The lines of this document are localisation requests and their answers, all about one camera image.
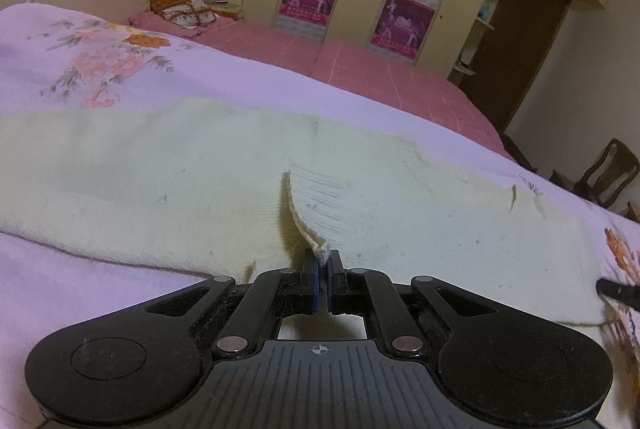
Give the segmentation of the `cream knit sweater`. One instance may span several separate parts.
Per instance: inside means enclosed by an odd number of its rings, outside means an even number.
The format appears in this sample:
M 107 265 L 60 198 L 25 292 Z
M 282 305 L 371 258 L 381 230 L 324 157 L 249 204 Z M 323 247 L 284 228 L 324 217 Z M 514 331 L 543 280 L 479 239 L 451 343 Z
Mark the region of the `cream knit sweater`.
M 608 318 L 582 220 L 413 141 L 184 100 L 151 113 L 1 120 L 1 229 L 104 261 L 247 281 L 338 251 L 399 283 L 428 274 L 566 324 Z

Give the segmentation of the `dark wooden chair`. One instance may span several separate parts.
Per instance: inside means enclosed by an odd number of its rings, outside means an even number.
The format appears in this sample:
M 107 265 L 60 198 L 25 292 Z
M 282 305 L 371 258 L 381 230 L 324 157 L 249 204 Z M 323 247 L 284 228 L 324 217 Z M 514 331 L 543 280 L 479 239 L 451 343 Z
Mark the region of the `dark wooden chair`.
M 638 175 L 638 156 L 624 142 L 612 139 L 578 181 L 553 170 L 550 182 L 583 200 L 608 209 Z

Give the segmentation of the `pink checked bedsheet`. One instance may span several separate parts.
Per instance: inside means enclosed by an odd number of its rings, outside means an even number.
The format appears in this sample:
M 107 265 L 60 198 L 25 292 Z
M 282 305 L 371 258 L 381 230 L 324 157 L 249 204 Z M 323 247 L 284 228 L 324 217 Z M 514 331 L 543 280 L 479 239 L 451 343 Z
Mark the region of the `pink checked bedsheet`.
M 128 23 L 149 33 L 189 39 L 232 56 L 308 76 L 427 119 L 492 152 L 510 156 L 495 127 L 452 82 L 349 42 L 331 40 L 318 44 L 223 16 L 214 24 L 194 30 L 169 23 L 151 11 L 130 16 Z

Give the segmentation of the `lower right purple poster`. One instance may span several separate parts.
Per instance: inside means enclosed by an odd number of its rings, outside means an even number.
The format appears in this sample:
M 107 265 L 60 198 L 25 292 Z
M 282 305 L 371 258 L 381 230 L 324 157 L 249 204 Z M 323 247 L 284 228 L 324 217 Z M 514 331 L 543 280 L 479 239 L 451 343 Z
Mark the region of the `lower right purple poster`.
M 412 0 L 386 0 L 369 49 L 401 62 L 416 62 L 434 14 Z

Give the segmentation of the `dark brown door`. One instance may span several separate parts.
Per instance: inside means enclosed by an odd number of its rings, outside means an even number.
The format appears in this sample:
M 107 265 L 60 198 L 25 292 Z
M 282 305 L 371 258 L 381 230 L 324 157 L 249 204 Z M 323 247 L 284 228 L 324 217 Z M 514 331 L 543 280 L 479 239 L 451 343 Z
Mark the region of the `dark brown door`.
M 502 132 L 523 103 L 572 0 L 498 0 L 460 88 Z

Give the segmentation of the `orange patterned pillow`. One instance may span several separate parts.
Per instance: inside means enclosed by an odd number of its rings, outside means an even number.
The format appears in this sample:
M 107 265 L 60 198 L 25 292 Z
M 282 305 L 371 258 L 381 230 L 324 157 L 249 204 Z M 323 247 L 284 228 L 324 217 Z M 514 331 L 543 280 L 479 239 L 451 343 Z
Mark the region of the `orange patterned pillow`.
M 150 9 L 165 21 L 188 30 L 217 21 L 216 12 L 203 0 L 150 0 Z

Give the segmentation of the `cream corner shelf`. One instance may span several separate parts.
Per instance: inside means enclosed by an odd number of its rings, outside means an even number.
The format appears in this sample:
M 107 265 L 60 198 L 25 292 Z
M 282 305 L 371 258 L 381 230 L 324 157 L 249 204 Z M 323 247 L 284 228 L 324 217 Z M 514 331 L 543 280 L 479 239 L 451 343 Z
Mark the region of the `cream corner shelf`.
M 465 78 L 475 75 L 472 70 L 473 59 L 484 36 L 495 30 L 491 20 L 499 2 L 500 0 L 483 0 L 480 5 L 469 36 L 465 39 L 457 61 L 448 77 L 448 80 L 456 86 L 460 86 Z

